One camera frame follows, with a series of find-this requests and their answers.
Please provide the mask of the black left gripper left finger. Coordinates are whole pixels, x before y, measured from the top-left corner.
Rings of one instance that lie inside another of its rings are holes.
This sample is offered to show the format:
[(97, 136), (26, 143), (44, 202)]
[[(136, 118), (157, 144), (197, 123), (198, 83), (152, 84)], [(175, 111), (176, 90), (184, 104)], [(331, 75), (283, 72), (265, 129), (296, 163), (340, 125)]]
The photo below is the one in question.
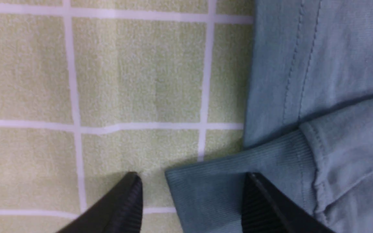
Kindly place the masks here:
[(138, 173), (128, 172), (98, 202), (59, 233), (139, 233), (143, 187)]

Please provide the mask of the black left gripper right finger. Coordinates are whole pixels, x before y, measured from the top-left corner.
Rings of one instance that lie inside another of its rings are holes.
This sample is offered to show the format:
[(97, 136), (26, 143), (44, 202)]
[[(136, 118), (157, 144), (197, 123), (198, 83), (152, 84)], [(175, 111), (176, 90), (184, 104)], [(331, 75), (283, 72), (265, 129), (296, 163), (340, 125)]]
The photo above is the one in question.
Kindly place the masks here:
[(332, 233), (260, 173), (247, 173), (241, 226), (244, 233)]

